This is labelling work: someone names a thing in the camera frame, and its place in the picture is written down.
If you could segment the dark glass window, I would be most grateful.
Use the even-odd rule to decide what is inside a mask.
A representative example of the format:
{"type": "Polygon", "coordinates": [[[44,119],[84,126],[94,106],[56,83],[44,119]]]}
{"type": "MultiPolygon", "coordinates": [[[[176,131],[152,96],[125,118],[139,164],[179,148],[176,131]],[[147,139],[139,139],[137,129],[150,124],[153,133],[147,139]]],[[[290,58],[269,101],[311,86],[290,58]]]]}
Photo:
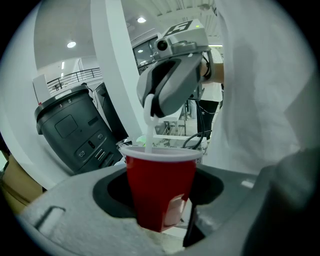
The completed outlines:
{"type": "Polygon", "coordinates": [[[133,48],[133,54],[139,75],[141,75],[153,62],[153,54],[157,52],[155,42],[158,38],[149,39],[133,48]]]}

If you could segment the black metal railing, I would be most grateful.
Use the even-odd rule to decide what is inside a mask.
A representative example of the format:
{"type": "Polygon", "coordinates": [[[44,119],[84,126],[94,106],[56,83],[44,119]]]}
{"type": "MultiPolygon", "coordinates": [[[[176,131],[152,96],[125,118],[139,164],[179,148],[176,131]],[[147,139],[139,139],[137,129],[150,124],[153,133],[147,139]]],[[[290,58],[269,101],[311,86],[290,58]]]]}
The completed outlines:
{"type": "Polygon", "coordinates": [[[58,77],[47,82],[47,88],[50,93],[59,91],[67,86],[75,85],[92,79],[102,78],[102,73],[99,67],[80,70],[69,73],[62,77],[58,77]]]}

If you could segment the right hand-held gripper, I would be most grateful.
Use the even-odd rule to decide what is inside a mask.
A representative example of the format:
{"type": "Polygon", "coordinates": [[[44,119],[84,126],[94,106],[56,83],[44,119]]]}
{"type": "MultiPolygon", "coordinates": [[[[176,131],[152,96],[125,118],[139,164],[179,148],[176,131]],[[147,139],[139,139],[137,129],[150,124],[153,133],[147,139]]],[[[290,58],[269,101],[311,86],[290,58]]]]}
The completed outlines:
{"type": "Polygon", "coordinates": [[[139,77],[137,96],[145,106],[148,95],[155,95],[155,115],[163,118],[175,113],[182,104],[201,87],[202,60],[209,62],[213,71],[213,58],[204,26],[198,19],[169,27],[154,44],[154,63],[139,77]]]}

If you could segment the brown cardboard box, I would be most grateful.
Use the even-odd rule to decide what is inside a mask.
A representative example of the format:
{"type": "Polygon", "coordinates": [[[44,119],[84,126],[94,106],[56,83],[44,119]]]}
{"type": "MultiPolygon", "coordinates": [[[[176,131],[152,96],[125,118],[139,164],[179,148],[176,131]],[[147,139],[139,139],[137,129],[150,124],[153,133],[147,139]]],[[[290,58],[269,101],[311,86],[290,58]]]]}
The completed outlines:
{"type": "Polygon", "coordinates": [[[0,189],[14,215],[43,194],[43,187],[28,175],[13,155],[8,157],[0,172],[0,189]]]}

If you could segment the black coffee machine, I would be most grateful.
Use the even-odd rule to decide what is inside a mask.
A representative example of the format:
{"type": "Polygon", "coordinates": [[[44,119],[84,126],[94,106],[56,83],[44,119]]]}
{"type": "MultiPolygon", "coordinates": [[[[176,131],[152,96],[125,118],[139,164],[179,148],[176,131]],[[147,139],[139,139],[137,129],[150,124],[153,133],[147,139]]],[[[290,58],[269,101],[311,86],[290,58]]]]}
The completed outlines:
{"type": "Polygon", "coordinates": [[[34,116],[37,133],[74,175],[113,166],[123,157],[85,85],[44,101],[34,116]]]}

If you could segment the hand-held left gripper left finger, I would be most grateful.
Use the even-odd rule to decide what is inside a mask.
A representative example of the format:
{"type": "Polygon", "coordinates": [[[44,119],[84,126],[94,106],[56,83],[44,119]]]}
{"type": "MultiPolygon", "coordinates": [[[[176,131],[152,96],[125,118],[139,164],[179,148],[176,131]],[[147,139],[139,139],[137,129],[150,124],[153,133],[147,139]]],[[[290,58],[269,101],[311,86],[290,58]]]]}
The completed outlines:
{"type": "Polygon", "coordinates": [[[75,175],[27,206],[18,221],[48,254],[163,254],[134,217],[109,215],[94,200],[95,185],[125,165],[75,175]]]}

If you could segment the tall black machine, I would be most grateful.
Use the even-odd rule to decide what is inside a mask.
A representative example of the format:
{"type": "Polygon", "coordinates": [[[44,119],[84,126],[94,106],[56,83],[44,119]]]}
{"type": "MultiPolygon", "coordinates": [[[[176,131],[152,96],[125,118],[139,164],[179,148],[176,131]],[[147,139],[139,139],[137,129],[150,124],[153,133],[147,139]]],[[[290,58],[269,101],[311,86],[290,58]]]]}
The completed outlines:
{"type": "Polygon", "coordinates": [[[106,122],[114,138],[118,142],[126,139],[128,134],[115,110],[105,83],[102,82],[97,85],[93,92],[97,99],[98,111],[102,115],[103,120],[106,122]]]}

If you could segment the person's white shirt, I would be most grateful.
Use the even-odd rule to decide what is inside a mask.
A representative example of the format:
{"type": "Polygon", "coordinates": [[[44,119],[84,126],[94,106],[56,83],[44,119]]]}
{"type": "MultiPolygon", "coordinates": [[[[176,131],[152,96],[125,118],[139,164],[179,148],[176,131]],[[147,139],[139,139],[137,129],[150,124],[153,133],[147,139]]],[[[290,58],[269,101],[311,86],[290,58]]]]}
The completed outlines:
{"type": "Polygon", "coordinates": [[[276,0],[215,0],[224,98],[206,164],[257,174],[320,148],[320,73],[295,20],[276,0]]]}

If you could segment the person's right forearm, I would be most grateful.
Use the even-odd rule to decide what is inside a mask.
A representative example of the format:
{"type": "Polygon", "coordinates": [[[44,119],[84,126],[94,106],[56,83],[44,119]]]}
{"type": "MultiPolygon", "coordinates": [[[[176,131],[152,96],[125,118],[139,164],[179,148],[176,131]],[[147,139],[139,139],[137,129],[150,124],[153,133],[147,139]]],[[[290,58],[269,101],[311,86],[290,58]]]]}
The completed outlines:
{"type": "MultiPolygon", "coordinates": [[[[200,65],[200,76],[204,77],[204,74],[207,71],[206,62],[204,60],[201,61],[200,65]]],[[[213,64],[213,71],[211,71],[211,76],[209,79],[203,79],[201,81],[202,84],[209,84],[209,83],[225,83],[225,76],[224,76],[224,64],[223,63],[214,63],[213,64]]]]}

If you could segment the red plastic cup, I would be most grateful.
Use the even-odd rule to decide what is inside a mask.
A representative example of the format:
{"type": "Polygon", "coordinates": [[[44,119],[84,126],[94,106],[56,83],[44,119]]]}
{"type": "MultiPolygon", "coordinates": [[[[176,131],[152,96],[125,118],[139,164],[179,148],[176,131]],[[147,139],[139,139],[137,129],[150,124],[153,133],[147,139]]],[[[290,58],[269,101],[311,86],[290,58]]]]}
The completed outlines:
{"type": "Polygon", "coordinates": [[[175,147],[125,146],[126,173],[137,223],[162,232],[180,222],[202,152],[175,147]]]}

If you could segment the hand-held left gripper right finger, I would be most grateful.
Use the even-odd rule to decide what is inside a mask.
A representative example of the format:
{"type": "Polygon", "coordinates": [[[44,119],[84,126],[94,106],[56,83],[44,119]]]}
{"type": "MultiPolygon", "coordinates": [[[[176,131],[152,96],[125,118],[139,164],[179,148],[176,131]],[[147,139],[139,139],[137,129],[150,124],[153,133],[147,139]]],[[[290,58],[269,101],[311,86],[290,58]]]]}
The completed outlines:
{"type": "Polygon", "coordinates": [[[257,177],[214,167],[197,167],[189,193],[190,219],[183,246],[211,235],[239,208],[257,177]]]}

